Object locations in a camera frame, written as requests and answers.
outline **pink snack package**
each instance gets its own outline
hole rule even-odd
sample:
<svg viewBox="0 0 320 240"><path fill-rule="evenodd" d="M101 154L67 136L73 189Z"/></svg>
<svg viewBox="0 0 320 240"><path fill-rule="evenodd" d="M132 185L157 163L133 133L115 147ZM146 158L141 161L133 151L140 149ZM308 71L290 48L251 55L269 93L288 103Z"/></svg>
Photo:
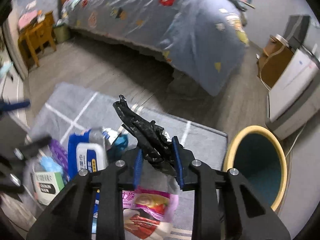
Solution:
<svg viewBox="0 0 320 240"><path fill-rule="evenodd" d="M171 232L178 200L178 195L157 190L123 190L124 228L140 239L163 239Z"/></svg>

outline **metal screw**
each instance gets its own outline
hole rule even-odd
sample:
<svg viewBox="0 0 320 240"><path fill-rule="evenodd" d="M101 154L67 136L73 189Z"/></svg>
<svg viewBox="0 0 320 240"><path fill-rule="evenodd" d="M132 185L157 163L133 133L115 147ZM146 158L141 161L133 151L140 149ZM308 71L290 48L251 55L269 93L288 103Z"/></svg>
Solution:
<svg viewBox="0 0 320 240"><path fill-rule="evenodd" d="M116 166L122 167L124 165L125 165L125 162L123 160L116 161Z"/></svg>
<svg viewBox="0 0 320 240"><path fill-rule="evenodd" d="M85 176L87 174L88 174L88 170L86 170L86 169L79 170L79 175L80 176Z"/></svg>
<svg viewBox="0 0 320 240"><path fill-rule="evenodd" d="M231 168L229 170L229 172L230 172L231 175L238 175L239 174L239 171L236 168Z"/></svg>
<svg viewBox="0 0 320 240"><path fill-rule="evenodd" d="M19 149L15 148L15 149L13 150L13 152L14 152L14 154L18 157L19 160L21 160L21 161L23 160L23 155L22 155L22 153L20 152Z"/></svg>
<svg viewBox="0 0 320 240"><path fill-rule="evenodd" d="M201 165L201 161L200 160L193 160L192 161L192 165L196 166L196 167L199 167Z"/></svg>
<svg viewBox="0 0 320 240"><path fill-rule="evenodd" d="M10 174L11 176L11 181L17 185L18 187L21 186L21 181L20 179L18 179L15 175L13 175L12 173Z"/></svg>

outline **trash can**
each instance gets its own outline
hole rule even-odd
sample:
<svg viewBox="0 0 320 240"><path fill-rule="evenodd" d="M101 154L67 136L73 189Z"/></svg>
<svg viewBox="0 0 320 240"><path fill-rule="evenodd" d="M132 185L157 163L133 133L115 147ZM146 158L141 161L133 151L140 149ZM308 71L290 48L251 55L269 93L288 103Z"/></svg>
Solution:
<svg viewBox="0 0 320 240"><path fill-rule="evenodd" d="M59 25L54 25L52 28L54 35L56 36L57 43L63 43L70 39L70 31L66 24L62 23Z"/></svg>
<svg viewBox="0 0 320 240"><path fill-rule="evenodd" d="M255 191L275 211L287 182L287 164L282 147L267 129L252 125L240 131L228 147L223 171L238 169Z"/></svg>

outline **bedspread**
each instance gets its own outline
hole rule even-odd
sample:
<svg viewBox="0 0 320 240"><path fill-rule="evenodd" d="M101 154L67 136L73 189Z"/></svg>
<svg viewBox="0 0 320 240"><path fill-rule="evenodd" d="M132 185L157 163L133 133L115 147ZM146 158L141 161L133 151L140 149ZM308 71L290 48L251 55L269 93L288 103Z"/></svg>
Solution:
<svg viewBox="0 0 320 240"><path fill-rule="evenodd" d="M241 10L235 0L67 0L62 18L70 28L162 52L215 96L248 44Z"/></svg>

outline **black plastic bag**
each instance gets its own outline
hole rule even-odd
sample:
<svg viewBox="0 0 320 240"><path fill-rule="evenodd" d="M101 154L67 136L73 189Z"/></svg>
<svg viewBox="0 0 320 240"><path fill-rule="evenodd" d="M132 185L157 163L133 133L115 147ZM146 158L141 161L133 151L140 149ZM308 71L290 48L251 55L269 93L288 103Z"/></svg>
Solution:
<svg viewBox="0 0 320 240"><path fill-rule="evenodd" d="M176 176L173 168L172 142L164 136L164 128L156 125L155 121L148 122L133 112L123 95L120 101L114 102L113 107L122 120L122 126L138 140L145 160L155 169Z"/></svg>

